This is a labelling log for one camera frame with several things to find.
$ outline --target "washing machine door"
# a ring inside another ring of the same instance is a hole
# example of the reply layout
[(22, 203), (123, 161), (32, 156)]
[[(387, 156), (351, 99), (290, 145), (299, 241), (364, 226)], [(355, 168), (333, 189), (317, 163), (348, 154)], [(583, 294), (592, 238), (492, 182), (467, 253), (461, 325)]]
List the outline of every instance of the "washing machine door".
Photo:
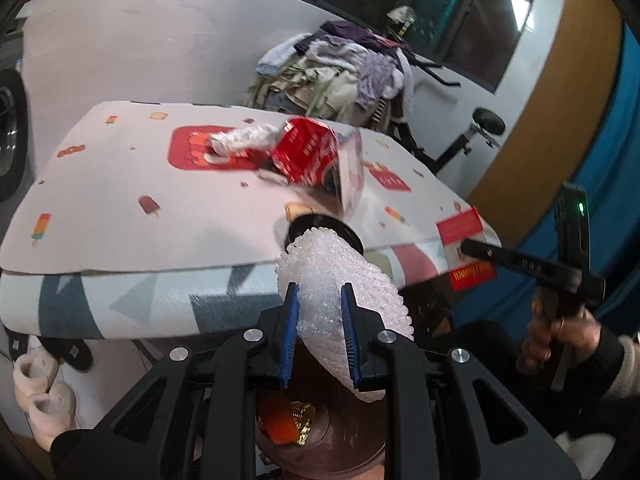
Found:
[(27, 96), (20, 74), (0, 70), (0, 203), (20, 188), (29, 140)]

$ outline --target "black handheld device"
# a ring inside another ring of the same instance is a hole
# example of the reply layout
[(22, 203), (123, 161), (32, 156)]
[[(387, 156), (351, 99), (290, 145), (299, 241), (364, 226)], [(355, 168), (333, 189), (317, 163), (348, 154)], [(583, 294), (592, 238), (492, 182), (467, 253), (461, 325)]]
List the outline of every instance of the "black handheld device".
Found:
[[(468, 256), (491, 260), (509, 270), (538, 281), (545, 319), (580, 316), (585, 306), (604, 299), (605, 281), (590, 271), (589, 209), (584, 188), (563, 182), (554, 200), (558, 235), (558, 262), (530, 254), (465, 240), (460, 250)], [(551, 390), (564, 389), (564, 380), (574, 357), (571, 345), (552, 342), (551, 359), (540, 371), (540, 381)]]

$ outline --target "popsicle print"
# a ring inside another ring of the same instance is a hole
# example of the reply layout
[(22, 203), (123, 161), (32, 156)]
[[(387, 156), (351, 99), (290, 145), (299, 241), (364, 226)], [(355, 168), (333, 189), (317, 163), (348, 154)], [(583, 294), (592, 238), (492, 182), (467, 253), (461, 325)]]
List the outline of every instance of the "popsicle print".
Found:
[(158, 202), (156, 202), (149, 195), (141, 196), (138, 199), (138, 203), (140, 204), (142, 211), (144, 211), (146, 214), (148, 215), (152, 214), (154, 216), (158, 216), (158, 211), (160, 211), (160, 206), (158, 205)]
[(396, 220), (398, 220), (401, 224), (406, 224), (406, 218), (404, 218), (404, 216), (402, 216), (395, 209), (392, 209), (389, 206), (386, 206), (385, 207), (385, 213), (388, 214), (389, 216), (391, 216), (392, 218), (395, 218)]
[(38, 217), (38, 221), (36, 222), (36, 227), (33, 228), (33, 233), (31, 233), (31, 245), (36, 246), (38, 244), (38, 240), (42, 240), (45, 231), (49, 227), (49, 221), (51, 220), (51, 215), (49, 213), (42, 213)]
[(69, 146), (66, 150), (60, 150), (58, 152), (58, 158), (65, 155), (71, 155), (72, 153), (84, 152), (85, 149), (86, 146), (84, 144), (80, 144), (80, 146)]

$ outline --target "bubble wrap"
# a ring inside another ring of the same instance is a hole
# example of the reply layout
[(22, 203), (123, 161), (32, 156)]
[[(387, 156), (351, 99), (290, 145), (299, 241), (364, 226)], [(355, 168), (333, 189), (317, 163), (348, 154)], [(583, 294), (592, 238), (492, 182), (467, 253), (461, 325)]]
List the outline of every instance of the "bubble wrap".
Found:
[(373, 402), (384, 392), (360, 393), (349, 376), (340, 289), (350, 282), (358, 306), (375, 310), (385, 327), (412, 339), (414, 329), (398, 289), (389, 277), (365, 260), (333, 230), (313, 228), (282, 253), (276, 267), (278, 291), (285, 297), (289, 282), (299, 286), (298, 335), (309, 351), (356, 397)]

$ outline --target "metal screw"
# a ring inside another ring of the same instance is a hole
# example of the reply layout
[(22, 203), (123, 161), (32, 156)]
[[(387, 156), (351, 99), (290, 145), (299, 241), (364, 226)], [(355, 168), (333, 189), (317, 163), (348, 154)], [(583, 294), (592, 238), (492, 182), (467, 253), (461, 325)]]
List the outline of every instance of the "metal screw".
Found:
[(189, 351), (184, 346), (178, 346), (171, 350), (169, 358), (171, 361), (184, 361), (189, 356)]
[(392, 343), (396, 340), (396, 334), (391, 332), (391, 330), (382, 330), (378, 332), (378, 341), (381, 343)]
[(464, 348), (456, 348), (451, 351), (451, 358), (457, 363), (466, 363), (471, 359), (471, 355)]
[(252, 342), (260, 341), (263, 335), (262, 330), (259, 328), (250, 328), (244, 333), (244, 340)]

